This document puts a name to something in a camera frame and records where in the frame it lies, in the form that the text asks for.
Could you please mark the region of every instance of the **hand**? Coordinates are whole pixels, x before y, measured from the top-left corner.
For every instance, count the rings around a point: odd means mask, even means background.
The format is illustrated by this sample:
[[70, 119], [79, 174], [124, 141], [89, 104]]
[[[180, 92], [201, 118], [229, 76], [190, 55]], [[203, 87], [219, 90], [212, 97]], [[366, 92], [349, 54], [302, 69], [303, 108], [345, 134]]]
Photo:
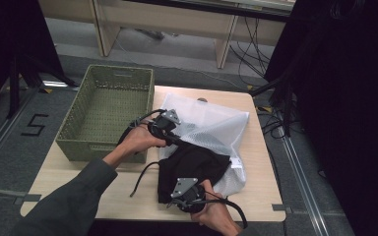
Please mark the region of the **hand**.
[[[214, 192], [210, 180], [205, 180], [201, 185], [207, 193], [207, 200], [214, 200], [217, 199], [217, 197], [222, 198], [221, 194]], [[193, 221], [199, 222], [200, 225], [205, 224], [224, 236], [234, 236], [242, 230], [241, 227], [232, 220], [226, 205], [221, 203], [206, 204], [205, 208], [200, 212], [192, 213], [191, 218]]]
[[116, 168], [126, 157], [151, 147], [165, 147], [165, 141], [152, 136], [146, 124], [140, 124], [132, 129], [124, 141], [103, 161]]

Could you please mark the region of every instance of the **gray carpet floor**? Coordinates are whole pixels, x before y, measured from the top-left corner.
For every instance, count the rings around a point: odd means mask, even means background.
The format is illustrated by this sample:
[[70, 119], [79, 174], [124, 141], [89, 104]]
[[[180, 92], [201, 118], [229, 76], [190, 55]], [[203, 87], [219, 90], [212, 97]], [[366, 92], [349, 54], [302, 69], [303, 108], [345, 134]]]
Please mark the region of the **gray carpet floor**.
[[[132, 63], [72, 56], [60, 56], [60, 61], [66, 75], [77, 82], [82, 79], [91, 64], [140, 67]], [[246, 91], [246, 85], [239, 80], [237, 75], [208, 73], [207, 76], [178, 69], [159, 67], [154, 69], [156, 85], [160, 86]], [[42, 77], [45, 80], [54, 80], [48, 75], [42, 75]], [[244, 79], [251, 84], [262, 83], [257, 81], [257, 78], [245, 77]], [[15, 204], [16, 196], [29, 191], [75, 94], [74, 91], [66, 89], [55, 89], [51, 93], [36, 93], [0, 149], [0, 191], [7, 191], [5, 194], [0, 194], [0, 235], [7, 235], [21, 218], [19, 215], [21, 206]], [[267, 106], [269, 95], [270, 93], [266, 92], [256, 97], [254, 101], [258, 106]], [[0, 94], [0, 125], [5, 120], [8, 102], [8, 92], [4, 90]], [[44, 129], [39, 136], [22, 136], [22, 133], [36, 132], [36, 128], [28, 127], [34, 114], [48, 115], [48, 117], [37, 117], [34, 122], [44, 125]], [[272, 119], [269, 115], [260, 115], [259, 118], [262, 126]], [[300, 123], [293, 124], [291, 128], [295, 130], [291, 132], [292, 141], [325, 217], [329, 232], [331, 235], [353, 235], [329, 183], [318, 174], [319, 163], [306, 134], [303, 134], [300, 129]], [[252, 222], [252, 225], [258, 229], [260, 235], [316, 235], [292, 168], [286, 158], [282, 140], [275, 139], [270, 134], [265, 136], [265, 140], [275, 161], [283, 203], [291, 211], [286, 215], [286, 221], [283, 223]]]

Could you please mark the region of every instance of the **floor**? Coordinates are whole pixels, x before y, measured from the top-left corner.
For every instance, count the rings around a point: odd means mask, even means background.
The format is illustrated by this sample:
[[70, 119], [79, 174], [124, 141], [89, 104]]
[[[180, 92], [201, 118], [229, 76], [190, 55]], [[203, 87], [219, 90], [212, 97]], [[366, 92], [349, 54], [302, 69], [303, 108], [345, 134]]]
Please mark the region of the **floor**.
[[[256, 72], [240, 63], [233, 52], [228, 53], [225, 67], [218, 69], [214, 40], [210, 38], [174, 35], [172, 32], [165, 32], [164, 39], [158, 40], [134, 29], [122, 29], [109, 56], [100, 57], [93, 25], [54, 19], [46, 20], [60, 56], [74, 56], [106, 62], [136, 63], [159, 69], [177, 68], [182, 71], [202, 72], [207, 75], [206, 80], [213, 82], [221, 80], [221, 77], [217, 77], [217, 75], [233, 75], [239, 80], [245, 80], [245, 83], [241, 84], [228, 83], [229, 87], [238, 91], [248, 91], [247, 84], [256, 88], [266, 83]], [[242, 54], [236, 42], [232, 42], [231, 45], [236, 52]], [[240, 43], [240, 46], [244, 50], [248, 48], [249, 53], [254, 53], [248, 43]], [[274, 47], [259, 45], [259, 48], [264, 55], [271, 58]], [[249, 61], [256, 68], [260, 68], [257, 60], [250, 58]], [[256, 105], [268, 107], [270, 94], [271, 91], [255, 97]], [[309, 144], [306, 134], [301, 130], [300, 122], [291, 126], [294, 132], [292, 132], [290, 140], [292, 148], [295, 150], [295, 156], [288, 156], [286, 154], [288, 147], [286, 147], [284, 139], [278, 137], [282, 135], [281, 130], [272, 125], [277, 118], [266, 110], [258, 111], [258, 115], [262, 127], [266, 126], [265, 139], [279, 180], [286, 209], [286, 221], [283, 223], [254, 223], [254, 227], [261, 235], [353, 235], [329, 183], [318, 173], [318, 160], [313, 155], [312, 146]], [[295, 163], [299, 163], [301, 172], [297, 171]], [[310, 195], [303, 192], [301, 187], [303, 183], [309, 187]], [[14, 194], [17, 193], [1, 195], [4, 197], [0, 197], [0, 206], [9, 211], [7, 212], [8, 217], [14, 215], [19, 218], [18, 209], [11, 207], [11, 201], [5, 199], [9, 198], [6, 196], [14, 197]], [[305, 201], [304, 197], [309, 196], [312, 197], [314, 206], [309, 205], [310, 201]], [[310, 211], [310, 207], [317, 207], [320, 214], [316, 216], [320, 216], [322, 224], [316, 222], [316, 217]], [[0, 235], [5, 235], [5, 230], [0, 230]]]

